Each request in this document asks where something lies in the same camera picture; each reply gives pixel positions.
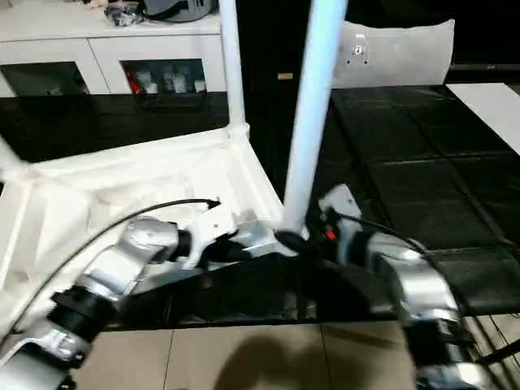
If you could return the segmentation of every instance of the beige floor tile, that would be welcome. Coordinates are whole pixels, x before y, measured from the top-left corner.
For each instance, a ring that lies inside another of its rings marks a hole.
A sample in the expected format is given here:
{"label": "beige floor tile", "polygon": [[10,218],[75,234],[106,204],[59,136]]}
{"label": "beige floor tile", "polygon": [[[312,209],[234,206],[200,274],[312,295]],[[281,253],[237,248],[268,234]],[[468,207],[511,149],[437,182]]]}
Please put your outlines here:
{"label": "beige floor tile", "polygon": [[[500,328],[505,339],[509,343],[520,338],[520,319],[513,318],[508,314],[493,315],[493,319],[495,320],[496,325]],[[482,323],[484,329],[486,329],[486,332],[488,333],[496,348],[499,349],[503,347],[505,345],[505,342],[502,339],[501,334],[495,328],[495,325],[493,325],[489,316],[486,315],[479,317],[479,321]],[[488,343],[485,341],[485,339],[482,336],[482,333],[475,325],[475,321],[472,318],[468,319],[468,324],[471,332],[473,333],[474,338],[477,341],[477,345],[481,354],[487,355],[488,353],[490,353],[491,349],[488,347]],[[520,354],[517,354],[516,357],[517,360],[520,362]],[[518,384],[520,384],[520,367],[511,357],[505,359],[504,362],[506,366],[509,368],[509,372],[512,374],[513,378],[516,380]],[[491,365],[491,368],[493,372],[495,372],[498,375],[499,379],[502,379],[502,382],[504,382],[505,376],[503,370],[501,369],[501,366],[498,364],[494,364]]]}
{"label": "beige floor tile", "polygon": [[163,390],[172,331],[103,333],[84,367],[80,390]]}
{"label": "beige floor tile", "polygon": [[184,388],[330,390],[319,327],[175,331],[165,390]]}
{"label": "beige floor tile", "polygon": [[395,322],[323,325],[335,390],[412,390],[414,368]]}

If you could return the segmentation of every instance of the red light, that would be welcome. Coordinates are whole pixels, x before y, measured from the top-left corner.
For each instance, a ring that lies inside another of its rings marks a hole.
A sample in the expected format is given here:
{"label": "red light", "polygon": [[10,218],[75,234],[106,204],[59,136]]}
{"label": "red light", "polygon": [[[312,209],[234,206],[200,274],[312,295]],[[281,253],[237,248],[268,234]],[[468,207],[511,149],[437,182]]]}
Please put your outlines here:
{"label": "red light", "polygon": [[331,241],[336,241],[337,240],[337,237],[336,237],[336,234],[334,234],[334,232],[332,230],[327,230],[325,232],[325,236],[327,236],[327,238]]}

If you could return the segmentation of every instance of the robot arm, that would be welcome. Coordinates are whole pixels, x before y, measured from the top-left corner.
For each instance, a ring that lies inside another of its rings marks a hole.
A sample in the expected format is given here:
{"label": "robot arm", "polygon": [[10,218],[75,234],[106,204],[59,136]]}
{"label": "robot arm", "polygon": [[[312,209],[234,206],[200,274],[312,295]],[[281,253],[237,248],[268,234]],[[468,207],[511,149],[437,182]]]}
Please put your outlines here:
{"label": "robot arm", "polygon": [[459,308],[444,277],[410,244],[375,233],[364,266],[385,280],[421,389],[493,388],[473,362]]}
{"label": "robot arm", "polygon": [[220,207],[203,213],[186,231],[150,217],[130,222],[68,290],[52,296],[56,306],[45,318],[6,343],[0,355],[2,390],[74,389],[70,370],[82,366],[93,341],[118,314],[148,265],[182,258],[177,269],[188,270],[208,244],[235,230],[229,213],[215,222],[226,213]]}
{"label": "robot arm", "polygon": [[469,353],[472,340],[468,340],[446,279],[425,259],[420,245],[388,234],[363,232],[356,222],[361,211],[344,185],[334,188],[320,201],[320,207],[328,226],[336,226],[336,262],[360,266],[385,282],[416,367],[417,387],[494,388],[485,369]]}

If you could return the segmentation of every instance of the black cable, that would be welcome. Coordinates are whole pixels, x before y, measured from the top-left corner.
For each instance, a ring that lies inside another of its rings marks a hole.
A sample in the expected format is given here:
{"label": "black cable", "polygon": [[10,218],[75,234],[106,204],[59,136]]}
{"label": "black cable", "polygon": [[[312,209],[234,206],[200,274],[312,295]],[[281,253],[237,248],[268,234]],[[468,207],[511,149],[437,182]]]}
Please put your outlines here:
{"label": "black cable", "polygon": [[357,222],[360,225],[370,226],[371,228],[377,229],[382,233],[391,234],[391,235],[397,237],[398,239],[404,241],[406,244],[410,245],[412,248],[417,250],[420,254],[427,255],[427,251],[420,244],[418,244],[417,241],[412,240],[409,237],[405,237],[405,236],[401,235],[397,230],[392,229],[391,227],[382,225],[381,223],[352,217],[352,216],[346,215],[346,214],[338,214],[338,216],[343,219],[348,219],[349,221]]}
{"label": "black cable", "polygon": [[[346,215],[346,214],[337,214],[337,216],[340,217],[340,218],[343,218],[343,219],[347,219],[349,221],[357,222],[360,225],[364,225],[364,226],[368,226],[368,227],[374,228],[374,229],[376,229],[376,230],[378,230],[380,232],[383,232],[383,233],[386,233],[386,234],[391,234],[391,235],[399,238],[400,240],[403,240],[406,244],[410,245],[412,248],[414,248],[420,254],[422,254],[424,256],[424,259],[426,261],[428,261],[428,263],[433,267],[433,269],[435,269],[437,272],[439,272],[444,277],[444,279],[446,280],[446,283],[448,284],[448,286],[450,287],[450,289],[451,289],[451,291],[453,293],[453,296],[455,297],[456,301],[458,302],[459,307],[464,307],[464,308],[466,308],[466,310],[468,310],[470,308],[470,304],[468,303],[468,301],[464,298],[462,293],[460,291],[458,291],[458,288],[456,286],[454,286],[453,283],[451,283],[449,281],[448,276],[445,274],[445,272],[443,272],[440,269],[439,264],[436,262],[436,260],[420,244],[418,244],[417,241],[412,240],[409,237],[402,236],[395,229],[392,229],[391,227],[385,226],[385,225],[383,225],[381,223],[367,221],[365,219],[356,218],[356,217],[353,217],[351,215]],[[476,322],[477,327],[479,328],[480,332],[483,334],[484,339],[486,340],[489,348],[493,352],[495,352],[496,351],[496,347],[492,343],[491,337],[486,332],[486,330],[485,330],[483,324],[481,323],[481,321],[475,315],[472,315],[471,317]],[[502,368],[504,370],[505,376],[506,376],[509,384],[511,385],[511,388],[513,390],[518,390],[519,387],[516,384],[516,382],[514,381],[513,376],[511,375],[511,373],[509,372],[509,370],[507,369],[505,364],[502,362],[501,365],[502,365]],[[498,378],[494,375],[494,373],[491,371],[491,369],[489,367],[487,367],[487,366],[485,366],[484,368],[487,370],[488,374],[494,379],[496,384],[500,388],[503,388],[502,384],[500,382],[498,382]]]}
{"label": "black cable", "polygon": [[180,199],[177,201],[166,201],[164,203],[158,203],[153,206],[144,207],[138,211],[134,211],[133,213],[130,213],[128,215],[125,215],[124,217],[114,221],[110,225],[104,227],[98,234],[95,236],[89,238],[80,248],[72,252],[68,255],[68,257],[53,271],[51,272],[47,278],[44,280],[43,284],[38,288],[38,290],[32,295],[31,299],[29,299],[28,303],[25,305],[25,307],[22,309],[22,312],[18,315],[16,320],[13,322],[12,326],[9,328],[9,331],[6,333],[6,335],[2,338],[2,341],[0,341],[0,350],[3,348],[4,344],[6,343],[7,337],[14,332],[14,330],[20,325],[21,320],[24,318],[24,316],[27,314],[29,308],[34,303],[34,301],[39,297],[41,292],[51,280],[54,279],[54,277],[59,274],[63,268],[65,268],[77,255],[79,255],[81,252],[83,252],[85,249],[87,249],[95,240],[97,240],[99,237],[104,235],[106,232],[112,230],[113,228],[119,226],[121,223],[128,221],[129,219],[135,218],[138,215],[141,215],[143,213],[147,213],[149,211],[163,209],[165,207],[169,206],[178,206],[178,205],[190,205],[195,203],[204,203],[208,205],[208,209],[212,209],[220,204],[219,201],[214,201],[211,199]]}

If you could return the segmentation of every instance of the glass cabinet door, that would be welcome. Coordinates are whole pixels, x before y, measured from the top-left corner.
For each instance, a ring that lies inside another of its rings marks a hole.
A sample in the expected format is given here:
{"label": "glass cabinet door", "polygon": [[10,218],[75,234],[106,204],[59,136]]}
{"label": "glass cabinet door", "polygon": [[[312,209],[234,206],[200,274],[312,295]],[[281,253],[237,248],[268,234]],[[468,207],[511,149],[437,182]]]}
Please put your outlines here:
{"label": "glass cabinet door", "polygon": [[86,39],[0,42],[0,97],[109,93]]}
{"label": "glass cabinet door", "polygon": [[0,65],[16,96],[81,95],[89,89],[73,62]]}
{"label": "glass cabinet door", "polygon": [[122,61],[121,65],[134,94],[206,91],[200,59]]}
{"label": "glass cabinet door", "polygon": [[226,90],[219,35],[90,40],[111,93]]}

